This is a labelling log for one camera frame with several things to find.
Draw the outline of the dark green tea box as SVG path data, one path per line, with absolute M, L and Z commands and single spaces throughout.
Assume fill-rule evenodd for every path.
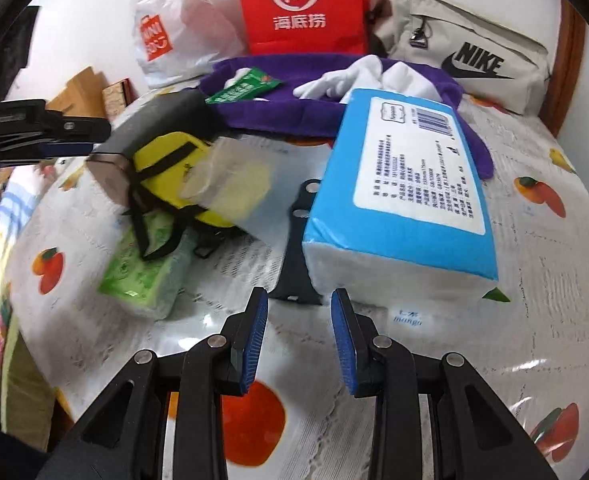
M 212 141 L 224 131 L 224 122 L 196 88 L 157 94 L 137 108 L 95 148 L 86 166 L 102 191 L 120 206 L 127 205 L 127 190 L 134 176 L 134 154 L 157 136 L 181 131 Z

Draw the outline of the green tissue packet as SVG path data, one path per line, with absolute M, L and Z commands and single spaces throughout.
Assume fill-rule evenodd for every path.
M 164 320 L 187 283 L 197 242 L 197 234 L 187 229 L 169 255 L 144 261 L 139 255 L 134 228 L 130 226 L 116 245 L 98 292 L 115 299 L 124 310 L 139 318 Z

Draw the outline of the yellow black pouch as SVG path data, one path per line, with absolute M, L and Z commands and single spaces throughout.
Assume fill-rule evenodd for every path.
M 225 240 L 244 235 L 214 211 L 180 196 L 191 170 L 206 158 L 210 144 L 191 134 L 175 131 L 157 136 L 138 148 L 133 156 L 134 172 L 127 190 L 127 208 L 142 260 L 160 260 L 175 252 L 188 230 L 197 234 L 194 254 L 209 258 Z M 168 239 L 158 247 L 151 242 L 145 216 L 163 212 L 171 220 Z

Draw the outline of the green snack packet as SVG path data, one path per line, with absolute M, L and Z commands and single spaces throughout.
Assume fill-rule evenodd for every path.
M 227 104 L 254 100 L 281 85 L 276 79 L 256 67 L 240 68 L 232 79 L 224 84 L 224 88 L 213 96 L 206 98 L 208 104 Z

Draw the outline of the white glove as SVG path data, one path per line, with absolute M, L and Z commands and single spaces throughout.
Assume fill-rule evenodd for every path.
M 331 70 L 319 78 L 296 87 L 292 94 L 298 99 L 328 98 L 340 104 L 349 103 L 356 89 L 383 90 L 441 102 L 436 86 L 404 62 L 384 68 L 373 54 L 363 56 L 344 70 Z

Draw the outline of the wooden headboard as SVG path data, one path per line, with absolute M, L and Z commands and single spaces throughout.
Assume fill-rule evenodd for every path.
M 64 116 L 106 118 L 102 90 L 107 86 L 104 74 L 95 73 L 93 67 L 88 66 L 71 78 L 46 108 Z

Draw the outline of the striped pillow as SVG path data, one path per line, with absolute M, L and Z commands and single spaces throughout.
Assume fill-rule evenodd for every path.
M 43 196 L 44 180 L 37 166 L 14 168 L 0 198 L 0 276 L 10 252 Z

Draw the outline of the brown book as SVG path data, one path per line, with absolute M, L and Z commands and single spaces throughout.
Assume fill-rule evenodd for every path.
M 104 111 L 109 120 L 118 118 L 126 107 L 137 99 L 137 94 L 128 78 L 109 84 L 102 89 L 101 96 L 104 101 Z

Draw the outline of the blue tissue pack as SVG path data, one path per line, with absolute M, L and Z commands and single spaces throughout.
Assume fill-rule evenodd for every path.
M 454 110 L 358 89 L 345 108 L 303 236 L 311 284 L 362 304 L 430 312 L 498 283 L 494 237 Z

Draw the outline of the white Miniso plastic bag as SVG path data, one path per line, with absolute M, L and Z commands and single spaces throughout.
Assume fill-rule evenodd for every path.
M 136 61 L 157 89 L 209 73 L 244 53 L 236 28 L 211 0 L 130 0 Z

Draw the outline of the fruit print tablecloth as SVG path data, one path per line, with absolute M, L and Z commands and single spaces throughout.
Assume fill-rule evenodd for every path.
M 479 371 L 546 452 L 562 479 L 589 467 L 589 194 L 550 158 L 558 142 L 532 116 L 462 100 L 495 174 L 484 185 L 499 267 L 499 301 L 449 313 L 367 308 L 378 330 L 425 356 L 456 351 Z M 122 210 L 79 162 L 72 188 L 45 194 L 10 256 L 6 279 L 22 335 L 48 384 L 80 416 L 139 349 L 187 350 L 270 288 L 281 255 L 252 237 L 189 266 L 172 315 L 136 318 L 98 286 L 122 238 Z M 361 479 L 372 400 L 346 392 L 327 307 L 270 305 L 256 381 L 284 404 L 267 461 L 230 465 L 234 479 Z

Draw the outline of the purple towel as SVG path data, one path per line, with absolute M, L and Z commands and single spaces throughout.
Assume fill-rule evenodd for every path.
M 199 90 L 207 97 L 224 89 L 224 83 L 241 68 L 257 68 L 280 81 L 278 86 L 261 96 L 265 100 L 243 100 L 214 105 L 224 123 L 232 129 L 262 132 L 265 136 L 307 136 L 334 139 L 339 132 L 345 105 L 324 96 L 320 100 L 303 100 L 293 96 L 293 90 L 323 76 L 331 70 L 345 70 L 359 59 L 357 55 L 340 53 L 296 53 L 250 55 L 229 58 L 214 65 L 203 77 Z M 494 175 L 494 163 L 487 146 L 462 119 L 457 110 L 463 89 L 444 70 L 425 64 L 409 63 L 433 84 L 442 102 L 456 112 L 456 118 L 468 143 L 477 173 L 482 180 Z

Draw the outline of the red Haidilao paper bag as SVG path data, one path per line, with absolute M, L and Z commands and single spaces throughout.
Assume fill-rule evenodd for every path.
M 240 0 L 253 55 L 364 54 L 369 0 Z

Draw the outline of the grey Nike bag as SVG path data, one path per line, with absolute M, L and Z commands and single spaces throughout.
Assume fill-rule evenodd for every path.
M 373 33 L 389 58 L 444 70 L 471 96 L 536 115 L 551 76 L 546 47 L 449 0 L 379 0 Z

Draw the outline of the wooden door frame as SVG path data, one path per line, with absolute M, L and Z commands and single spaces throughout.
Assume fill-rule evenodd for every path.
M 556 138 L 572 104 L 585 48 L 586 22 L 569 0 L 560 0 L 559 37 L 552 74 L 539 118 Z

